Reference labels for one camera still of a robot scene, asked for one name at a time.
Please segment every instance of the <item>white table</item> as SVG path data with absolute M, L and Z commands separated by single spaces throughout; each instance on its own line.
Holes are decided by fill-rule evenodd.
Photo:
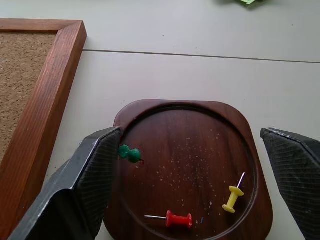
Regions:
M 255 10 L 232 0 L 0 0 L 0 7 L 3 18 L 81 19 L 88 32 L 46 180 L 133 101 L 223 102 L 253 132 L 273 205 L 267 239 L 304 239 L 260 129 L 320 140 L 320 1 L 269 0 Z M 96 239 L 112 239 L 104 224 Z

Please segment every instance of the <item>green object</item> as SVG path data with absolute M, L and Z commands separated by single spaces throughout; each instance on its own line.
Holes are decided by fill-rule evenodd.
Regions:
M 125 144 L 119 147 L 118 153 L 122 159 L 128 158 L 129 162 L 133 164 L 142 160 L 141 151 L 139 149 L 135 148 L 130 150 L 130 148 Z
M 246 3 L 247 5 L 250 5 L 253 2 L 255 2 L 256 0 L 240 0 L 240 1 Z

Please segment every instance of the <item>round wooden dish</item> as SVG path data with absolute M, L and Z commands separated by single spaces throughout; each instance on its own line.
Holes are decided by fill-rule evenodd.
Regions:
M 119 159 L 120 188 L 104 223 L 115 240 L 265 239 L 272 205 L 250 126 L 220 102 L 142 100 L 126 106 L 115 126 L 121 141 L 142 152 L 144 166 Z M 234 209 L 222 208 L 242 173 L 244 192 Z M 167 210 L 192 215 L 193 226 L 166 228 Z

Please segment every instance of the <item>green push pin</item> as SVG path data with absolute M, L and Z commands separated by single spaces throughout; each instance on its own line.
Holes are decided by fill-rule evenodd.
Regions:
M 119 147 L 118 153 L 122 159 L 128 158 L 129 162 L 133 164 L 143 161 L 141 159 L 141 151 L 139 149 L 135 148 L 130 150 L 130 148 L 125 144 Z

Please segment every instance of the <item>wooden frame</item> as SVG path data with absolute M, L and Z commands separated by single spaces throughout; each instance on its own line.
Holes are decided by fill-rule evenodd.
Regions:
M 1 32 L 56 33 L 0 166 L 2 240 L 41 191 L 87 33 L 81 20 L 7 18 Z

